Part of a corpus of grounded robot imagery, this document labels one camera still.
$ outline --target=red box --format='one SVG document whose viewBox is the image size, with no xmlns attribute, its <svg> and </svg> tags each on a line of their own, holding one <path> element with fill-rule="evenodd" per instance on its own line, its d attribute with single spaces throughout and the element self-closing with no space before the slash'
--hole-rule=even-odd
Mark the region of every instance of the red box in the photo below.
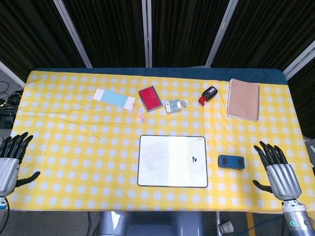
<svg viewBox="0 0 315 236">
<path fill-rule="evenodd" d="M 153 86 L 144 88 L 139 91 L 140 99 L 144 105 L 147 112 L 157 109 L 163 106 L 158 94 Z"/>
</svg>

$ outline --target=red bottle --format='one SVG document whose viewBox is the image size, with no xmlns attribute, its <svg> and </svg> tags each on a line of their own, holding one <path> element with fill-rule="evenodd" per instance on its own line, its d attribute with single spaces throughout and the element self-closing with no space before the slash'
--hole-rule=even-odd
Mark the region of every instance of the red bottle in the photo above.
<svg viewBox="0 0 315 236">
<path fill-rule="evenodd" d="M 209 100 L 210 100 L 211 98 L 213 98 L 217 93 L 218 93 L 218 90 L 217 90 L 215 87 L 211 86 L 211 87 L 209 87 L 207 90 L 205 90 L 205 91 L 202 93 L 202 95 L 201 95 L 201 97 L 199 98 L 198 102 L 199 102 L 202 106 L 204 106 L 204 105 L 205 105 L 205 101 L 206 101 L 206 102 L 209 101 Z"/>
</svg>

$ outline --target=brown notebook cover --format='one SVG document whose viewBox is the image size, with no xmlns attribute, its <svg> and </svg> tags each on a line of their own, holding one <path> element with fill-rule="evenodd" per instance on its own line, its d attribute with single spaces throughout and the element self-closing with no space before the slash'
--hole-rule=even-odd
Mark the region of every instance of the brown notebook cover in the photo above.
<svg viewBox="0 0 315 236">
<path fill-rule="evenodd" d="M 259 84 L 231 79 L 227 115 L 239 119 L 258 121 Z"/>
</svg>

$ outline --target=pink tassel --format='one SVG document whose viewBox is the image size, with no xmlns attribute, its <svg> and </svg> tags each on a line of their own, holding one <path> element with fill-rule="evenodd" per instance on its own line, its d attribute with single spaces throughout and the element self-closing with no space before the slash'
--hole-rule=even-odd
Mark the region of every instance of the pink tassel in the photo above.
<svg viewBox="0 0 315 236">
<path fill-rule="evenodd" d="M 138 117 L 141 119 L 141 123 L 146 122 L 147 119 L 141 114 L 141 112 L 139 111 L 139 109 L 137 108 L 137 106 L 135 104 L 134 104 L 134 107 L 138 111 Z"/>
</svg>

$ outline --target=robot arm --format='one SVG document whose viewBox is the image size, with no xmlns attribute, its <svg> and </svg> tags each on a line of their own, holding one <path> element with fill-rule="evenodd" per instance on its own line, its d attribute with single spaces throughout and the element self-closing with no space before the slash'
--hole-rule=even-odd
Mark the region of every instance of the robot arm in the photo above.
<svg viewBox="0 0 315 236">
<path fill-rule="evenodd" d="M 28 137 L 27 135 L 28 132 L 25 132 L 14 138 L 8 137 L 0 147 L 0 211 L 2 213 L 6 209 L 4 198 L 11 194 L 15 187 L 34 181 L 40 174 L 38 171 L 29 178 L 17 179 L 26 148 L 33 138 L 33 135 Z"/>
<path fill-rule="evenodd" d="M 305 205 L 297 201 L 302 190 L 292 166 L 279 147 L 259 143 L 264 151 L 257 146 L 254 148 L 267 172 L 270 186 L 261 185 L 257 180 L 253 180 L 253 183 L 260 190 L 273 193 L 283 201 L 283 214 L 292 236 L 315 236 Z"/>
</svg>

